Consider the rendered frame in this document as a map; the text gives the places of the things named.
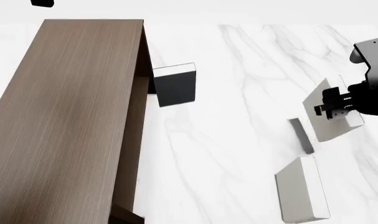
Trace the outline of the thick grey book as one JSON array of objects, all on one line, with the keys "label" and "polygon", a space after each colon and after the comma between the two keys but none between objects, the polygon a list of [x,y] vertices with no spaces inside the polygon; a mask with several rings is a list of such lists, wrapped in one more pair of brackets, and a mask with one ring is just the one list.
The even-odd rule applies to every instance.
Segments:
[{"label": "thick grey book", "polygon": [[299,224],[331,217],[312,155],[297,157],[275,174],[276,189],[284,223]]}]

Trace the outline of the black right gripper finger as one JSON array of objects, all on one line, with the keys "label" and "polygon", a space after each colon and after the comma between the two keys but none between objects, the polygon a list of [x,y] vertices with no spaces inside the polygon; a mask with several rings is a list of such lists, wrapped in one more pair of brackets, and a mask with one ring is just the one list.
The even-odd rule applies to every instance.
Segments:
[{"label": "black right gripper finger", "polygon": [[339,96],[339,87],[333,87],[322,91],[323,103],[329,103],[330,101],[336,100]]},{"label": "black right gripper finger", "polygon": [[314,107],[317,116],[321,116],[324,111],[328,120],[343,118],[352,110],[353,105],[320,105]]}]

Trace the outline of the grey book with white pages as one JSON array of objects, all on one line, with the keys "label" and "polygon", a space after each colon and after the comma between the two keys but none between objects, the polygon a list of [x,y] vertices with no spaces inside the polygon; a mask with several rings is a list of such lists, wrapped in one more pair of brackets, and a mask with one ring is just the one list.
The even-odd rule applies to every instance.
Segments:
[{"label": "grey book with white pages", "polygon": [[334,78],[325,78],[303,101],[303,107],[306,112],[303,119],[310,123],[312,127],[310,130],[315,135],[313,139],[318,142],[332,140],[364,124],[362,115],[357,111],[340,114],[334,119],[327,119],[325,112],[322,112],[321,116],[316,115],[314,107],[323,104],[323,90],[332,87],[338,87],[340,93],[347,93],[347,85],[344,80],[341,76],[336,76]]}]

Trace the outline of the black book with white pages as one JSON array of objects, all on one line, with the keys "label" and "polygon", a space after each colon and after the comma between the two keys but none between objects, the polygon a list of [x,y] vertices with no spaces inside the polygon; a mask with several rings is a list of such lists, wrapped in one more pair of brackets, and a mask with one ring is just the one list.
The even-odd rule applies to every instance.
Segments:
[{"label": "black book with white pages", "polygon": [[153,81],[160,107],[194,102],[196,99],[194,63],[153,69]]}]

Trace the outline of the dark cabinet shelf board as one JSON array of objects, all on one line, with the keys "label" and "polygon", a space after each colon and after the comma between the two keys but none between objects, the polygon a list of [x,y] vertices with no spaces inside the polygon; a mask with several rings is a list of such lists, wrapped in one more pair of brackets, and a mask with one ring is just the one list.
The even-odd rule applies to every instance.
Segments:
[{"label": "dark cabinet shelf board", "polygon": [[144,224],[144,218],[113,203],[108,224]]}]

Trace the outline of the thin grey book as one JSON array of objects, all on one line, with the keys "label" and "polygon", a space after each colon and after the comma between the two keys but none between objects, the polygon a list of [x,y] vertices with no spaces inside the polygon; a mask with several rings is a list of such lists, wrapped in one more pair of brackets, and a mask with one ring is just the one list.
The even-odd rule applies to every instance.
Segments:
[{"label": "thin grey book", "polygon": [[305,152],[305,154],[313,154],[314,147],[311,141],[309,140],[309,137],[307,133],[305,132],[305,129],[301,121],[298,118],[294,118],[294,119],[289,119],[289,122],[295,131],[295,134],[301,144],[302,150]]}]

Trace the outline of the brown wooden cabinet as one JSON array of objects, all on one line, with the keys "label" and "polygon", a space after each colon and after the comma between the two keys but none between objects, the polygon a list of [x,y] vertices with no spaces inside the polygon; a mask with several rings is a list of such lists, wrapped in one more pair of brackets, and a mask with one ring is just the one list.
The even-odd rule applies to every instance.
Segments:
[{"label": "brown wooden cabinet", "polygon": [[0,99],[0,224],[133,212],[152,77],[143,20],[44,20]]}]

